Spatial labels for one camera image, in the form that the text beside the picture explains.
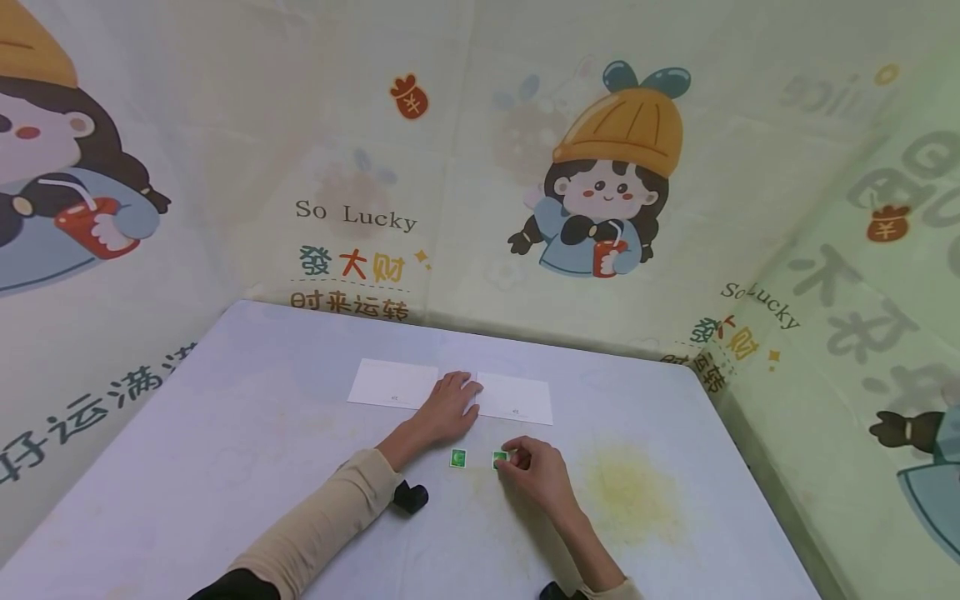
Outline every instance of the yellow knitted hat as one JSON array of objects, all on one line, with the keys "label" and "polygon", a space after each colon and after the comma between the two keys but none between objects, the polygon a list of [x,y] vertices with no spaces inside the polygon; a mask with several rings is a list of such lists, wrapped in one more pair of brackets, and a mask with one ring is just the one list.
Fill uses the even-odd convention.
[{"label": "yellow knitted hat", "polygon": [[631,87],[587,108],[553,151],[553,161],[622,160],[669,179],[683,144],[684,124],[673,100]]},{"label": "yellow knitted hat", "polygon": [[0,0],[0,76],[77,86],[73,61],[18,0]]}]

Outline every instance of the printed fabric wall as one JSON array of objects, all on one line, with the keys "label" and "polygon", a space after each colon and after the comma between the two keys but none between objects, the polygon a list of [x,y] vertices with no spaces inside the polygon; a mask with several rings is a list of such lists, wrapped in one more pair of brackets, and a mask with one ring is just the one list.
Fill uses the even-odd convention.
[{"label": "printed fabric wall", "polygon": [[960,49],[938,56],[692,363],[827,599],[960,589]]},{"label": "printed fabric wall", "polygon": [[0,0],[0,564],[238,294],[151,13]]},{"label": "printed fabric wall", "polygon": [[248,297],[688,360],[958,9],[204,0],[165,31],[231,130]]},{"label": "printed fabric wall", "polygon": [[239,296],[687,362],[959,12],[0,0],[0,561]]}]

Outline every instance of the white table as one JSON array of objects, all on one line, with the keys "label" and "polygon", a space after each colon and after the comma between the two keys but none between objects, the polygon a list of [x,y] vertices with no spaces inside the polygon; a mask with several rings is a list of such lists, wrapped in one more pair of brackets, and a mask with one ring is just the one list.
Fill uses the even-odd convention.
[{"label": "white table", "polygon": [[547,381],[554,426],[480,418],[405,473],[430,492],[382,516],[307,598],[536,598],[574,580],[556,534],[490,453],[564,451],[601,538],[646,597],[818,598],[684,367],[239,301],[0,573],[0,598],[187,598],[355,450],[412,413],[347,404],[362,358]]}]

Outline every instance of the cartoon girl's face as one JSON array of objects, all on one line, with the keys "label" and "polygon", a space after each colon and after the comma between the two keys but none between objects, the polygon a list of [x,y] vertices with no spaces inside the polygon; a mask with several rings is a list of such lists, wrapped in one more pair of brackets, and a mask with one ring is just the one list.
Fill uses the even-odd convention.
[{"label": "cartoon girl's face", "polygon": [[51,112],[0,94],[0,185],[77,164],[77,139],[93,133],[94,127],[82,112]]},{"label": "cartoon girl's face", "polygon": [[632,219],[647,204],[657,201],[659,194],[650,191],[636,176],[634,165],[617,175],[612,160],[597,160],[589,171],[571,178],[561,177],[554,191],[564,197],[564,208],[594,220]]}]

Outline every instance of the black sleeve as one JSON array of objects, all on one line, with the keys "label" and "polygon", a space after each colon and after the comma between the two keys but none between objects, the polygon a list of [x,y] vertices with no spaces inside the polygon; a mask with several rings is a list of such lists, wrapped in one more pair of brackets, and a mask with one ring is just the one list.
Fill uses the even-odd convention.
[{"label": "black sleeve", "polygon": [[261,580],[246,568],[239,568],[193,594],[190,600],[280,600],[280,592],[274,584]]}]

